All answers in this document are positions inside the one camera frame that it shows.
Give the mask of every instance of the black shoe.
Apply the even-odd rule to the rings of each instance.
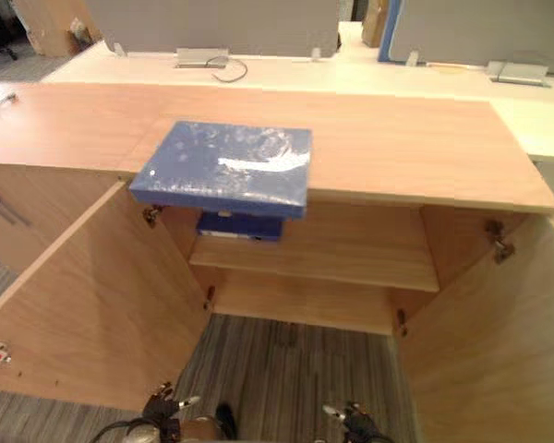
[[[238,440],[238,428],[228,403],[220,403],[215,410],[215,418],[220,422],[223,434],[227,440]]]

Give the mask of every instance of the white desk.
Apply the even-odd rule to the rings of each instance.
[[[331,59],[315,63],[299,58],[238,57],[247,63],[248,75],[231,84],[215,80],[209,69],[176,69],[174,54],[141,53],[118,57],[104,42],[95,44],[43,81],[329,90],[346,94],[488,101],[532,160],[554,163],[554,78],[548,81],[551,88],[536,88],[493,83],[482,69],[381,64],[377,61],[378,50],[367,48],[361,42],[360,23],[342,22],[340,32],[341,51]],[[230,78],[237,76],[241,69],[235,64],[222,72],[214,71]],[[550,184],[550,176],[545,174]]]

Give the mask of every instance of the blue box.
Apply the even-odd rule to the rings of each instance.
[[[144,203],[299,219],[311,144],[307,129],[178,122],[129,190]]]
[[[197,223],[199,235],[252,238],[276,242],[283,233],[283,219],[247,214],[220,215],[203,212]]]

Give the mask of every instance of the cable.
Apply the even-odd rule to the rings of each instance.
[[[128,422],[126,421],[115,422],[115,423],[111,423],[108,426],[105,426],[103,429],[101,429],[101,431],[99,431],[99,433],[96,436],[94,436],[94,438],[90,441],[90,443],[97,443],[102,438],[102,436],[104,436],[107,432],[112,431],[113,429],[126,427],[127,428],[126,434],[128,435],[136,427],[141,425],[152,425],[160,429],[160,427],[154,420],[151,420],[149,418],[144,418],[144,417],[134,418],[133,420],[130,420]]]
[[[104,436],[107,432],[113,429],[118,429],[120,427],[128,427],[130,423],[131,422],[125,422],[125,421],[111,423],[110,425],[105,426],[103,429],[101,429],[101,431],[96,436],[94,436],[94,438],[90,441],[90,443],[97,443],[97,441],[99,441],[102,438],[102,436]]]
[[[238,80],[241,80],[242,78],[246,77],[248,74],[248,66],[246,63],[244,63],[242,60],[238,60],[237,58],[228,57],[225,55],[217,55],[215,57],[210,58],[207,62],[205,62],[205,67],[210,66],[210,62],[213,60],[217,60],[219,58],[222,58],[223,60],[226,60],[228,62],[237,62],[239,65],[241,65],[244,68],[244,73],[236,78],[221,78],[216,76],[215,74],[211,74],[216,80],[221,81],[222,83],[234,83]]]

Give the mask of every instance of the cabinet door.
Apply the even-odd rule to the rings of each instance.
[[[140,410],[207,325],[170,235],[113,185],[0,298],[0,389]]]
[[[554,221],[534,216],[399,337],[427,442],[554,442]]]
[[[0,262],[28,267],[113,183],[113,174],[0,165]]]

